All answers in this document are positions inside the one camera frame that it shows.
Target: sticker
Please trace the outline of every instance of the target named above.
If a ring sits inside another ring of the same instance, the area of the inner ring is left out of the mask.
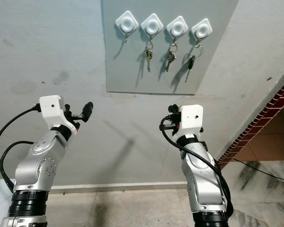
[[[193,134],[188,134],[188,135],[185,135],[186,139],[188,138],[194,138],[195,136]]]

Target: key ring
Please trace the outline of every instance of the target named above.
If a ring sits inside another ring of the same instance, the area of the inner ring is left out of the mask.
[[[152,41],[149,41],[147,44],[146,44],[146,48],[145,48],[147,51],[150,50],[152,51],[153,49],[153,44],[152,44]]]
[[[198,44],[198,45],[195,46],[195,48],[200,51],[200,52],[199,52],[199,55],[196,57],[196,59],[197,59],[197,58],[199,58],[199,57],[202,56],[202,54],[203,54],[203,47],[202,47],[201,44]]]
[[[172,45],[170,45],[170,47],[169,47],[169,52],[172,52],[171,49],[172,49],[173,47],[176,47],[175,51],[173,51],[173,52],[174,52],[174,53],[177,52],[177,49],[178,49],[177,43],[173,43]]]

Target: black cable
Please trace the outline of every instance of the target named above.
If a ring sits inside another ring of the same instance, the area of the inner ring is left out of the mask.
[[[163,123],[165,120],[169,120],[169,116],[167,117],[164,117],[162,120],[161,120],[161,123],[160,123],[160,128],[161,128],[161,131],[162,131],[162,134],[164,136],[164,138],[171,144],[173,145],[174,147],[180,149],[180,150],[183,150],[185,151],[186,153],[188,154],[191,154],[192,156],[195,156],[196,158],[200,159],[201,161],[203,161],[205,164],[208,165],[208,167],[210,167],[219,177],[220,179],[220,183],[221,183],[221,187],[222,187],[222,190],[223,190],[223,193],[225,195],[225,198],[227,200],[227,207],[226,207],[226,214],[228,217],[230,217],[232,214],[233,214],[233,205],[232,205],[232,202],[231,202],[231,192],[229,190],[229,187],[226,183],[226,180],[224,179],[224,177],[222,176],[221,174],[221,171],[219,169],[219,167],[214,167],[210,162],[208,162],[205,158],[203,158],[202,156],[196,154],[195,152],[192,152],[190,150],[188,150],[187,148],[173,142],[169,137],[168,135],[166,134],[166,132],[164,131],[163,129]]]
[[[281,178],[281,177],[277,177],[277,176],[274,176],[274,175],[272,175],[272,174],[266,173],[266,172],[264,172],[264,171],[262,171],[262,170],[259,170],[259,169],[255,168],[255,167],[253,167],[253,166],[251,166],[251,165],[245,163],[245,162],[242,162],[242,161],[240,161],[240,160],[237,160],[236,158],[233,158],[233,160],[236,160],[237,162],[241,162],[241,163],[243,163],[243,164],[249,166],[250,168],[253,168],[253,169],[255,169],[255,170],[258,170],[259,172],[264,173],[264,174],[266,174],[266,175],[268,175],[268,176],[272,176],[272,177],[274,177],[274,178],[277,178],[277,179],[280,179],[280,180],[283,180],[283,181],[284,181],[284,179]]]
[[[34,142],[30,142],[30,141],[17,141],[11,145],[9,145],[8,148],[6,148],[6,150],[4,151],[3,155],[1,156],[0,159],[0,169],[1,169],[1,173],[5,176],[6,180],[8,181],[9,185],[14,185],[12,183],[12,181],[10,180],[10,178],[6,175],[5,170],[4,170],[4,166],[3,166],[3,162],[5,159],[5,156],[7,155],[7,153],[9,152],[9,150],[11,150],[15,145],[17,144],[33,144]]]
[[[12,124],[16,119],[18,119],[19,117],[25,115],[26,113],[28,112],[31,112],[31,111],[34,111],[34,110],[37,110],[39,111],[40,110],[40,105],[36,105],[28,110],[25,110],[24,112],[18,114],[16,117],[14,117],[13,119],[11,119],[6,125],[4,125],[4,127],[0,130],[0,136],[2,135],[2,133],[4,132],[4,130],[6,130],[6,128]],[[0,173],[6,183],[6,185],[8,186],[8,188],[11,190],[11,192],[13,191],[13,187],[14,187],[14,184],[12,183],[12,181],[8,178],[8,176],[5,174],[4,170],[2,170],[1,166],[0,166]]]

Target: tile floor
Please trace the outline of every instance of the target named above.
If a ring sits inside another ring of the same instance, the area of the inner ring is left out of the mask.
[[[235,158],[241,161],[284,160],[284,111],[278,113]]]
[[[250,162],[284,177],[284,161]],[[234,214],[230,227],[284,227],[284,182],[231,162],[223,170]],[[10,193],[0,183],[0,220]],[[186,189],[50,194],[48,227],[193,227]]]

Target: white wall hook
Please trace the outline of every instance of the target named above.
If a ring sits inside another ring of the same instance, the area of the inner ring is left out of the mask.
[[[187,24],[182,16],[178,16],[166,26],[169,34],[174,38],[174,41],[184,35],[188,31]]]
[[[196,41],[201,41],[209,36],[213,29],[207,18],[201,20],[198,24],[191,28],[191,32],[194,35]]]
[[[163,24],[157,14],[153,13],[141,23],[141,28],[148,36],[154,37],[163,29]]]
[[[123,33],[125,33],[125,43],[127,42],[127,37],[139,26],[139,23],[130,11],[126,11],[117,20],[115,20],[115,24]]]

